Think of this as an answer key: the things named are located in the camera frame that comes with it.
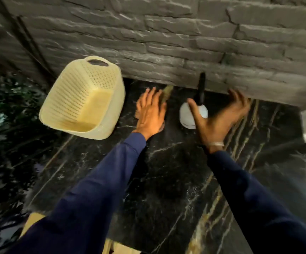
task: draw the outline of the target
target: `black handle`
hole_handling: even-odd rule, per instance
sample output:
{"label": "black handle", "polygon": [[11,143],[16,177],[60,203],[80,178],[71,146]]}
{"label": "black handle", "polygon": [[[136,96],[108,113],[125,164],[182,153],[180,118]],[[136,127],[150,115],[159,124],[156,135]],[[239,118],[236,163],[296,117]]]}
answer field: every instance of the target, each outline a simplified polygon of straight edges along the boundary
{"label": "black handle", "polygon": [[206,74],[205,72],[202,72],[199,77],[198,90],[194,96],[194,101],[198,106],[203,105],[203,102],[205,101],[205,81]]}

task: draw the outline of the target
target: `person's left hand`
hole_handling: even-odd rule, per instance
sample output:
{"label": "person's left hand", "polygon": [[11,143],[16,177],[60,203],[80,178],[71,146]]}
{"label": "person's left hand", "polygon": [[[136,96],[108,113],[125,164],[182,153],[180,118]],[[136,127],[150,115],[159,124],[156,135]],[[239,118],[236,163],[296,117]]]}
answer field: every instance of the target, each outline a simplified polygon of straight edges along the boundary
{"label": "person's left hand", "polygon": [[162,94],[162,90],[159,90],[157,93],[155,90],[155,87],[152,90],[147,88],[136,103],[139,120],[133,132],[141,133],[146,141],[159,132],[167,109],[166,102],[162,103],[159,108],[159,96]]}

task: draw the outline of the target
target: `brick wall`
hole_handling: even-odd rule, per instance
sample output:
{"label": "brick wall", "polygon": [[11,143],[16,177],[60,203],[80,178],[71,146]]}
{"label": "brick wall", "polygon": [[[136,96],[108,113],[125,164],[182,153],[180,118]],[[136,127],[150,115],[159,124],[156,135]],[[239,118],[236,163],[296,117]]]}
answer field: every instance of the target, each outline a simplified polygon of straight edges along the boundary
{"label": "brick wall", "polygon": [[[102,56],[123,76],[306,108],[306,0],[3,0],[57,73]],[[5,53],[19,55],[15,43]]]}

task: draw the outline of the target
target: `person's right arm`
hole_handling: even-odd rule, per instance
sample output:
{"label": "person's right arm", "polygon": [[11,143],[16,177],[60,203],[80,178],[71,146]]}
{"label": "person's right arm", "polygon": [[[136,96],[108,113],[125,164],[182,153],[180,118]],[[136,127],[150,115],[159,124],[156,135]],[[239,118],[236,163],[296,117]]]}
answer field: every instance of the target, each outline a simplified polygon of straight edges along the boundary
{"label": "person's right arm", "polygon": [[231,126],[248,114],[250,104],[239,91],[214,118],[204,119],[188,99],[197,130],[208,152],[208,166],[254,254],[306,253],[306,225],[287,210],[257,179],[241,169],[220,146]]}

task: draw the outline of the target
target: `bracelet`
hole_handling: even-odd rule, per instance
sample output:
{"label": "bracelet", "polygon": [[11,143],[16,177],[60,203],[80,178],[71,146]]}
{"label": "bracelet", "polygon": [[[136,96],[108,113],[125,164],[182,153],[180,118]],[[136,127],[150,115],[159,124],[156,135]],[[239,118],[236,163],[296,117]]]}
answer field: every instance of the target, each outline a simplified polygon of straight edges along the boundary
{"label": "bracelet", "polygon": [[224,147],[225,145],[221,141],[210,141],[207,143],[209,146],[222,146]]}

